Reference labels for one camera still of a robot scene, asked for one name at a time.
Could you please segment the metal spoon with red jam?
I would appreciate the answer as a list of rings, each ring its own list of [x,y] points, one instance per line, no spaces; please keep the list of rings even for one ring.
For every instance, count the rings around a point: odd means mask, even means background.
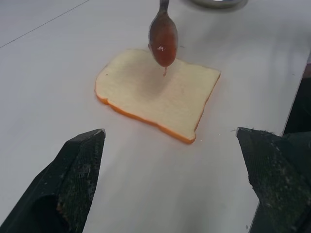
[[[170,0],[159,0],[159,11],[149,28],[148,48],[155,61],[164,67],[166,76],[168,67],[175,61],[178,49],[178,32],[168,15]]]

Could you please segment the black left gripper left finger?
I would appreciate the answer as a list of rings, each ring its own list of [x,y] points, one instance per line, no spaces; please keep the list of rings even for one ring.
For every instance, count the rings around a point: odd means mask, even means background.
[[[105,130],[68,140],[31,182],[0,233],[83,233],[97,187]]]

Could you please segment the round metal bowl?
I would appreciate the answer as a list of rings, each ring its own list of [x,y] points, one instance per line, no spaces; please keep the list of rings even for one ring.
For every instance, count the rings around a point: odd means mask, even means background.
[[[246,0],[190,0],[192,3],[212,9],[227,9],[243,4]]]

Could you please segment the white bread slice orange crust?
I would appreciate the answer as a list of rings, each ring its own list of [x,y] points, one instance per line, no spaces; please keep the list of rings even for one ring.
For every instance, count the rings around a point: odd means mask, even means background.
[[[179,59],[165,70],[150,52],[129,49],[101,70],[94,90],[98,100],[117,113],[191,144],[220,75]]]

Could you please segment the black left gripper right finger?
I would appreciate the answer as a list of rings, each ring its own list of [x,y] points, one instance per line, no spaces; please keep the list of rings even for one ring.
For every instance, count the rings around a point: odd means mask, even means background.
[[[311,132],[277,136],[236,131],[249,183],[259,199],[261,233],[311,233]]]

